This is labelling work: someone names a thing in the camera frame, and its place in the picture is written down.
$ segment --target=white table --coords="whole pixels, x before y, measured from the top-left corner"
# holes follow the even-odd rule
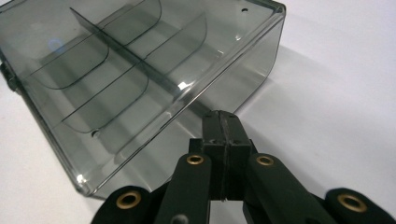
[[[276,65],[237,115],[313,193],[355,189],[396,217],[396,2],[282,3]],[[0,106],[0,223],[90,222],[102,202],[74,191],[3,78]],[[240,204],[227,204],[213,204],[211,223],[244,222]]]

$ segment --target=clear plastic box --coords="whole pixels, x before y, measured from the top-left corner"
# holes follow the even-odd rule
[[[14,0],[0,57],[79,192],[158,188],[208,110],[234,112],[276,58],[265,0]]]

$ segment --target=metal ring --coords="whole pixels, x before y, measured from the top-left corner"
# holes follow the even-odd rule
[[[354,212],[363,213],[367,211],[367,205],[362,200],[351,194],[340,194],[338,195],[337,200],[345,208]],[[351,204],[347,200],[352,200],[355,204]]]
[[[134,197],[134,200],[132,200],[131,202],[125,202],[124,199],[126,197]],[[137,206],[141,200],[142,200],[142,196],[138,191],[136,190],[129,191],[124,194],[121,194],[121,196],[117,199],[117,207],[120,209],[130,209]]]
[[[256,159],[256,161],[261,164],[261,165],[273,165],[274,164],[274,160],[271,157],[267,157],[267,156],[260,156]]]
[[[187,158],[187,162],[191,165],[198,165],[204,162],[204,157],[198,155],[192,155]]]

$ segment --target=white surface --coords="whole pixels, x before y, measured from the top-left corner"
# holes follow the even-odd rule
[[[317,195],[355,189],[396,217],[396,2],[282,3],[274,70],[238,111],[249,137]],[[0,106],[0,223],[90,222],[101,202],[74,191],[2,78]],[[214,222],[241,222],[235,210]]]

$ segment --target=transparent plastic container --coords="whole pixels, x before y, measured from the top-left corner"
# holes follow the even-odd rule
[[[285,13],[265,0],[14,0],[0,7],[2,70],[78,191],[154,190],[204,113],[234,112],[264,82]]]

